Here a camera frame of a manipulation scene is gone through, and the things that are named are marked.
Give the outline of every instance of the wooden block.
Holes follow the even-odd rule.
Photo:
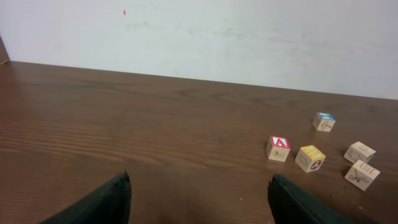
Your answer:
[[[363,161],[356,161],[346,174],[345,179],[361,190],[366,190],[379,174],[380,171],[369,164]]]
[[[368,163],[375,153],[375,150],[371,149],[370,147],[365,146],[361,142],[356,142],[348,148],[346,154],[344,154],[344,158],[352,163],[357,161],[364,161],[365,163]]]
[[[330,132],[333,125],[335,125],[335,118],[328,113],[317,112],[315,115],[312,124],[318,131],[327,131]]]
[[[290,152],[290,144],[287,138],[271,136],[266,148],[268,159],[285,162]]]
[[[305,172],[318,170],[326,156],[315,146],[304,146],[298,151],[294,160]]]

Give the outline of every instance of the red block face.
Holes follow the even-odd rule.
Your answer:
[[[272,145],[275,147],[283,147],[286,149],[290,149],[290,144],[287,138],[271,136]]]

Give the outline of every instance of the block with blue top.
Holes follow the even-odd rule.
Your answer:
[[[327,131],[330,132],[333,125],[335,125],[335,118],[328,113],[317,112],[315,118],[313,119],[312,124],[318,131]]]

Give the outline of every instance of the cube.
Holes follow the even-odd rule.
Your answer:
[[[266,148],[268,159],[285,162],[290,152],[290,144],[287,138],[271,136]]]
[[[315,115],[312,124],[318,131],[327,131],[330,132],[333,125],[335,125],[335,118],[328,113],[317,112]]]
[[[304,146],[298,151],[295,162],[305,172],[316,171],[321,168],[326,156],[315,146]]]
[[[368,163],[375,153],[375,150],[371,149],[370,147],[365,146],[361,142],[356,142],[348,148],[346,154],[344,154],[344,158],[353,164],[357,161],[364,161],[365,163]]]
[[[367,187],[380,174],[380,171],[371,167],[363,161],[356,161],[345,176],[345,179],[359,187],[361,190],[366,190]]]

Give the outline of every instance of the yellow block face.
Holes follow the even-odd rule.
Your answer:
[[[323,159],[326,156],[319,151],[319,149],[317,149],[315,146],[311,145],[311,146],[304,146],[300,148],[302,151],[304,151],[304,153],[306,153],[312,160],[314,159]]]

